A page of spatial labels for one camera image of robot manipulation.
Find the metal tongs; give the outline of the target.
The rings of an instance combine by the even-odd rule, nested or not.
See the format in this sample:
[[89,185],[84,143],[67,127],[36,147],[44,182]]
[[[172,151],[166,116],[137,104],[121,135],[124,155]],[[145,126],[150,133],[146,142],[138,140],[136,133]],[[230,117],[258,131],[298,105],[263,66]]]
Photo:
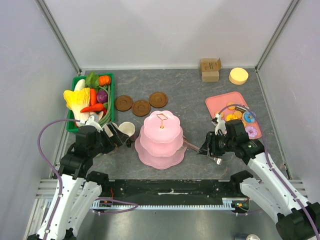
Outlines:
[[221,158],[210,155],[207,149],[202,149],[200,147],[197,147],[191,144],[190,142],[187,141],[187,138],[184,135],[182,137],[183,137],[183,145],[186,146],[188,149],[195,151],[198,155],[206,156],[210,160],[214,161],[217,165],[222,164],[223,160]]

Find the chocolate cake slice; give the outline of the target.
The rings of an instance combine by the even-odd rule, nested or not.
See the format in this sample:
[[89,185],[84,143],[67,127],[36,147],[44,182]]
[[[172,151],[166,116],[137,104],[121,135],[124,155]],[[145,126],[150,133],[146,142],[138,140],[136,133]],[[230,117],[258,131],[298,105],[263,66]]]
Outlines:
[[235,110],[236,110],[236,111],[239,111],[239,112],[241,112],[241,113],[245,113],[245,112],[248,111],[246,107],[241,106],[241,105],[240,105],[240,106],[236,106],[236,107],[235,107]]

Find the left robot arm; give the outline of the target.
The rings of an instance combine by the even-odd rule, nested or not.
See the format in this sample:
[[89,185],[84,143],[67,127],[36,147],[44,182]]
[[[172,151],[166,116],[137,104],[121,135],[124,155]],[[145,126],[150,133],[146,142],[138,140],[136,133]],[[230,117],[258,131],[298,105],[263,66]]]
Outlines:
[[75,142],[60,160],[59,169],[54,171],[57,186],[47,215],[37,233],[28,236],[29,240],[77,238],[93,202],[110,192],[107,174],[88,172],[93,159],[122,146],[135,132],[135,126],[130,122],[100,126],[91,116],[80,123]]

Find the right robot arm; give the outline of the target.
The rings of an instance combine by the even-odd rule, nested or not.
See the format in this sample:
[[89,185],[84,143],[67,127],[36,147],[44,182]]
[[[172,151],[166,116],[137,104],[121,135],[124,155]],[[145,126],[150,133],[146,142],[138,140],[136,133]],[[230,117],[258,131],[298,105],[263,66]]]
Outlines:
[[282,174],[258,139],[250,139],[240,119],[213,118],[214,131],[206,134],[199,154],[212,158],[232,152],[262,182],[244,170],[231,176],[229,191],[235,197],[245,195],[274,221],[283,240],[320,238],[320,204],[311,203]]

